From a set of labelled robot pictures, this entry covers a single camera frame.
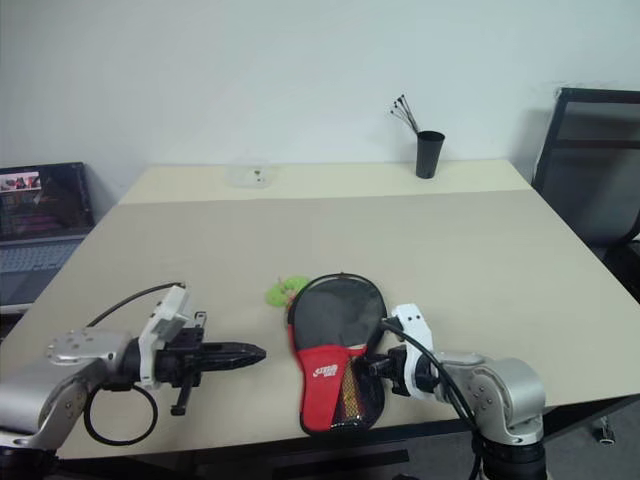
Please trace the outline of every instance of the white wall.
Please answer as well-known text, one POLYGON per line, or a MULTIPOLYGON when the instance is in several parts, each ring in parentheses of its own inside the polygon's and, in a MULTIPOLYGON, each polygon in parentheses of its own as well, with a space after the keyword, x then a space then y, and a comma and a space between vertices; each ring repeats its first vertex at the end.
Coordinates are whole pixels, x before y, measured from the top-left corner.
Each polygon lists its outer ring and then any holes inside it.
POLYGON ((0 159, 80 160, 104 212, 150 163, 443 158, 529 172, 558 86, 640 89, 638 0, 0 0, 0 159))

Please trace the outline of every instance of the laptop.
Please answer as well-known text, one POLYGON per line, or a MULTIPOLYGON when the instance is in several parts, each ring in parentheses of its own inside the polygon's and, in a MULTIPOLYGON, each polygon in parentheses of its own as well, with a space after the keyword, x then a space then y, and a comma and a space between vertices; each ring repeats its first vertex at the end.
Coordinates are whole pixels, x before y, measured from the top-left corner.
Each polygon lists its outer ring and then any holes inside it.
POLYGON ((82 163, 0 168, 0 313, 24 312, 93 226, 82 163))

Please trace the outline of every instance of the green toy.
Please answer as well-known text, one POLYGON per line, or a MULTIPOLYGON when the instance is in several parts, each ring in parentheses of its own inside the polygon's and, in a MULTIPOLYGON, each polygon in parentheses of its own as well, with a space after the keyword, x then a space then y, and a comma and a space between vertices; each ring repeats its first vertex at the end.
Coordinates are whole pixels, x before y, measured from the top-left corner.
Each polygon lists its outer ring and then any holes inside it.
POLYGON ((274 307, 286 307, 307 283, 309 283, 309 279, 301 275, 289 277, 284 281, 279 280, 267 291, 265 299, 269 305, 274 307))

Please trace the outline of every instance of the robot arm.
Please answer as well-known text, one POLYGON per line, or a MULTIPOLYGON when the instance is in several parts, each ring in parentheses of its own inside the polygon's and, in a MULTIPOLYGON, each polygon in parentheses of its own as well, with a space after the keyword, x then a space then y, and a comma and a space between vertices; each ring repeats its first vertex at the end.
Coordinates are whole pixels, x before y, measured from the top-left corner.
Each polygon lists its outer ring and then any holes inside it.
POLYGON ((250 344, 203 343, 205 321, 204 312, 192 313, 187 290, 173 286, 139 338, 86 327, 54 339, 40 360, 0 383, 3 474, 27 478, 33 474, 31 460, 44 465, 42 453, 53 456, 62 446, 98 389, 139 389, 136 382, 154 389, 170 383, 181 389, 171 414, 184 415, 202 372, 241 368, 265 358, 264 350, 250 344))
MULTIPOLYGON (((397 307, 386 322, 385 329, 433 350, 431 331, 416 305, 397 307)), ((452 381, 471 410, 469 421, 486 478, 546 479, 541 443, 545 393, 534 370, 515 358, 491 360, 475 353, 446 352, 432 352, 431 357, 448 378, 411 342, 387 355, 374 355, 370 371, 392 380, 393 393, 450 403, 464 415, 452 381)))

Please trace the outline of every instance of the laptop screen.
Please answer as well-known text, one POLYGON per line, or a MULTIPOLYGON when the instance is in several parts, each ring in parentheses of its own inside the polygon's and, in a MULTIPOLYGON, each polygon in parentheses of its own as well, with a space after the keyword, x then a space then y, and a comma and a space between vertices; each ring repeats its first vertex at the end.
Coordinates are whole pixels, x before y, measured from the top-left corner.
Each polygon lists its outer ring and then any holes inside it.
POLYGON ((0 169, 0 240, 81 234, 93 225, 82 163, 0 169))

